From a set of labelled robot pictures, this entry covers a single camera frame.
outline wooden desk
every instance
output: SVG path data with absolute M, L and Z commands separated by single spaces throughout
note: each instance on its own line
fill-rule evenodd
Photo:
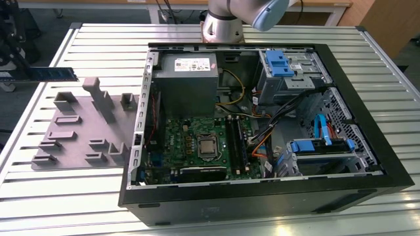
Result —
M 167 9 L 163 0 L 161 8 Z M 173 10 L 207 10 L 208 0 L 169 0 Z M 344 11 L 352 6 L 351 0 L 303 0 L 304 12 L 328 12 L 325 26 L 336 26 Z M 155 0 L 20 0 L 21 8 L 47 9 L 148 9 L 151 23 L 159 24 L 159 6 Z M 288 8 L 291 12 L 300 12 L 300 2 Z

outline blue plastic latch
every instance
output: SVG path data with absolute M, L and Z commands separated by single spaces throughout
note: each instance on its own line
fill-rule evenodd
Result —
M 295 76 L 295 72 L 289 69 L 289 59 L 281 51 L 265 51 L 265 60 L 273 77 Z
M 297 144 L 295 142 L 291 142 L 291 147 L 292 147 L 292 152 L 299 151 L 299 147 L 297 147 Z
M 279 157 L 277 162 L 276 162 L 276 166 L 280 165 L 280 163 L 283 162 L 283 159 L 284 159 L 284 154 L 281 154 L 281 156 Z
M 353 151 L 356 149 L 355 141 L 352 139 L 347 140 L 347 145 L 348 145 L 351 151 Z
M 297 140 L 291 142 L 292 152 L 297 151 L 315 151 L 311 140 Z
M 299 151 L 315 151 L 315 147 L 311 140 L 295 141 L 299 147 Z

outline sticker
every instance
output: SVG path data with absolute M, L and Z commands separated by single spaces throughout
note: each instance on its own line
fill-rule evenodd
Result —
M 12 77 L 8 72 L 0 72 L 0 77 Z
M 257 105 L 257 97 L 252 97 L 252 103 Z
M 293 69 L 293 70 L 301 70 L 301 66 L 300 66 L 300 65 L 291 65 L 291 69 Z
M 280 146 L 276 146 L 273 149 L 273 153 L 280 153 L 283 150 L 283 148 Z
M 273 166 L 268 163 L 268 161 L 265 161 L 264 167 L 269 172 L 273 170 Z
M 209 58 L 177 58 L 175 71 L 211 71 Z

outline motherboard chip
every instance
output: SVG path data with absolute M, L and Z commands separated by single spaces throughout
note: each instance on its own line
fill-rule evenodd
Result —
M 197 135 L 197 151 L 199 158 L 204 161 L 213 161 L 217 158 L 217 136 L 215 134 L 201 134 Z
M 201 145 L 201 150 L 200 150 L 201 154 L 215 153 L 213 140 L 201 141 L 200 145 Z

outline motherboard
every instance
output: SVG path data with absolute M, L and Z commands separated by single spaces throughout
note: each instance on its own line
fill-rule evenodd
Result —
M 252 136 L 251 121 L 240 118 L 240 128 L 235 133 L 229 130 L 229 122 L 228 118 L 167 120 L 165 150 L 163 153 L 152 153 L 149 157 L 155 167 L 152 182 L 183 182 L 177 176 L 188 176 L 187 171 L 192 174 L 213 172 L 212 175 L 224 172 L 225 180 L 260 178 L 259 161 L 248 158 L 247 147 L 243 150 L 232 148 L 232 136 L 240 135 L 243 141 Z

